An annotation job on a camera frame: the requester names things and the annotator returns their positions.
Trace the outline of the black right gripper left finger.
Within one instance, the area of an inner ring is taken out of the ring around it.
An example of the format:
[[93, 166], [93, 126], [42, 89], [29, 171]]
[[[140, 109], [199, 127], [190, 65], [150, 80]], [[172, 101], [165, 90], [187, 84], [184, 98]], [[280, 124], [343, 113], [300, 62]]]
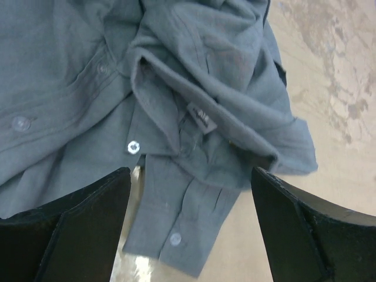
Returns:
[[1, 220], [1, 281], [109, 281], [130, 195], [130, 170]]

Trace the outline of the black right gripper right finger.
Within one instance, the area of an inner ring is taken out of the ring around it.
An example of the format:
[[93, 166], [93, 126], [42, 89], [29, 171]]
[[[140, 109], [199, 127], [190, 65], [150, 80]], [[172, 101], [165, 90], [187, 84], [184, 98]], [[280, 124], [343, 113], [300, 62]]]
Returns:
[[375, 281], [375, 217], [258, 167], [251, 189], [274, 281]]

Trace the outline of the grey button-up shirt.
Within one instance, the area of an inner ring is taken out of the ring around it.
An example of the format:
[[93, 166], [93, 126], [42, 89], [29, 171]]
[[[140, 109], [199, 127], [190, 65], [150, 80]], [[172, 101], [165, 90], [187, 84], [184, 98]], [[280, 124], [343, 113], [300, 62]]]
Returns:
[[127, 253], [197, 276], [251, 170], [317, 169], [269, 1], [2, 1], [1, 217], [144, 168]]

